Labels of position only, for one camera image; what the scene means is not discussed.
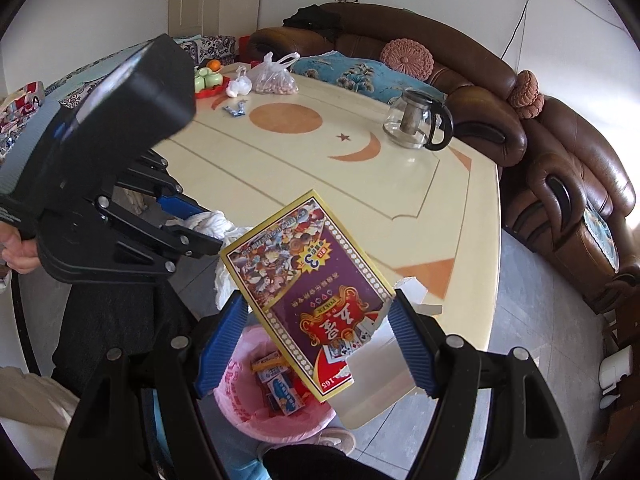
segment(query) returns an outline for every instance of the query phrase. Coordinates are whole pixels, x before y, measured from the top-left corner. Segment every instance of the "person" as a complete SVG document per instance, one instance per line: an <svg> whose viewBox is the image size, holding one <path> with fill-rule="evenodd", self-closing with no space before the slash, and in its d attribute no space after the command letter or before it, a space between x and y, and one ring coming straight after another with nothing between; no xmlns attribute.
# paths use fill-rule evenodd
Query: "person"
<svg viewBox="0 0 640 480"><path fill-rule="evenodd" d="M40 266L36 240L0 222L2 258L26 274ZM158 285L76 284L63 315L51 378L0 368L0 422L27 464L42 480L53 478L57 456L78 399L95 367L114 347L125 354L150 351L162 332L188 335L196 324L168 282ZM353 433L325 428L293 445L260 444L258 459L273 480L389 480L348 457Z"/></svg>

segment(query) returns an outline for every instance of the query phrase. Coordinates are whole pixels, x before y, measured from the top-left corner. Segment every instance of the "metal screw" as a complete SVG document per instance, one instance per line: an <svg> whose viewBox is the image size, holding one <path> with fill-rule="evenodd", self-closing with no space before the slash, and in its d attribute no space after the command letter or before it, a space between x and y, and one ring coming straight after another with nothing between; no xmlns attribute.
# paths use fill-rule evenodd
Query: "metal screw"
<svg viewBox="0 0 640 480"><path fill-rule="evenodd" d="M465 340L459 335L451 334L447 336L447 345L451 348L462 348L465 345Z"/></svg>
<svg viewBox="0 0 640 480"><path fill-rule="evenodd" d="M182 350L183 348L187 348L189 345L189 338L185 335L177 335L173 339L171 339L171 348L176 350Z"/></svg>
<svg viewBox="0 0 640 480"><path fill-rule="evenodd" d="M521 346L516 346L516 348L513 349L513 356L520 361L526 361L529 359L529 352Z"/></svg>
<svg viewBox="0 0 640 480"><path fill-rule="evenodd" d="M122 357L122 350L119 348L112 348L107 352L107 359L109 361L117 361Z"/></svg>

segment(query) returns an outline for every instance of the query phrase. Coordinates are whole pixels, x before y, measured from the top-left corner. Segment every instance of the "pink cushion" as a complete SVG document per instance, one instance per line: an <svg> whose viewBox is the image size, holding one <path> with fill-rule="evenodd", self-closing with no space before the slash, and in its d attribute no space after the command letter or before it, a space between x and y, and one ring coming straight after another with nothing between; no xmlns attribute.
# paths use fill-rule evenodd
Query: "pink cushion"
<svg viewBox="0 0 640 480"><path fill-rule="evenodd" d="M529 70L522 70L518 74L516 86L507 99L521 119L536 117L545 104L545 97L538 91L538 80Z"/></svg>
<svg viewBox="0 0 640 480"><path fill-rule="evenodd" d="M389 41L380 53L380 61L393 70L425 81L433 71L433 56L423 45L401 38Z"/></svg>
<svg viewBox="0 0 640 480"><path fill-rule="evenodd" d="M537 117L542 111L542 107L545 105L545 97L542 94L538 94L534 101L527 106L521 106L514 108L516 115L521 119L533 119Z"/></svg>

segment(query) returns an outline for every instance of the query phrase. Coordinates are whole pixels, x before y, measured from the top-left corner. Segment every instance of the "red plate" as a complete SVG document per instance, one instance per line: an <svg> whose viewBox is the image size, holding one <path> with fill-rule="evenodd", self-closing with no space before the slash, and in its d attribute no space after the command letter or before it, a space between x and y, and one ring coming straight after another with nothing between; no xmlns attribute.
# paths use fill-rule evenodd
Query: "red plate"
<svg viewBox="0 0 640 480"><path fill-rule="evenodd" d="M227 76L222 76L222 85L200 90L196 94L196 99L206 99L207 97L213 97L214 95L218 95L221 92L224 92L226 87L229 85L229 81L231 81L231 79L229 79Z"/></svg>

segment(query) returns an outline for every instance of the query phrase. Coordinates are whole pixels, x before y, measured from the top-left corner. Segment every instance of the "glass teapot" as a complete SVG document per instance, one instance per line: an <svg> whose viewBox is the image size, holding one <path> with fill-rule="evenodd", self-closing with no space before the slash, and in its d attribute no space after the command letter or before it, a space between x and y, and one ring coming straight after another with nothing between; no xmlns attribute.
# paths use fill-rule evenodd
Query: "glass teapot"
<svg viewBox="0 0 640 480"><path fill-rule="evenodd" d="M436 134L436 118L444 131L442 140L433 142ZM437 152L446 147L453 137L451 112L431 95L414 88L407 88L391 102L389 114L382 128L391 139L405 148L427 148Z"/></svg>

